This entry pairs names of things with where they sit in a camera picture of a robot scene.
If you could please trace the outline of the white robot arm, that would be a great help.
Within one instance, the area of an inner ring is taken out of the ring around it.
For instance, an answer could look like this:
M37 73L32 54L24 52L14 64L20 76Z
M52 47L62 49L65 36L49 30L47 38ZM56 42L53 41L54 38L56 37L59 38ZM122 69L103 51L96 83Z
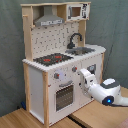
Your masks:
M128 107L128 98L121 96L121 86L115 79L106 79L99 84L94 74L87 69L80 70L82 93L88 94L105 106Z

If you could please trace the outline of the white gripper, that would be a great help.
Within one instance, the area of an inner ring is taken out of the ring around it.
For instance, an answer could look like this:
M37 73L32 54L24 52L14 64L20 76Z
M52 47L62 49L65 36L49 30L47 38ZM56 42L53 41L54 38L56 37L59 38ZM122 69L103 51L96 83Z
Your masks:
M84 95L89 94L94 96L98 82L94 74L91 74L87 69L80 70L80 82L82 87L82 93Z

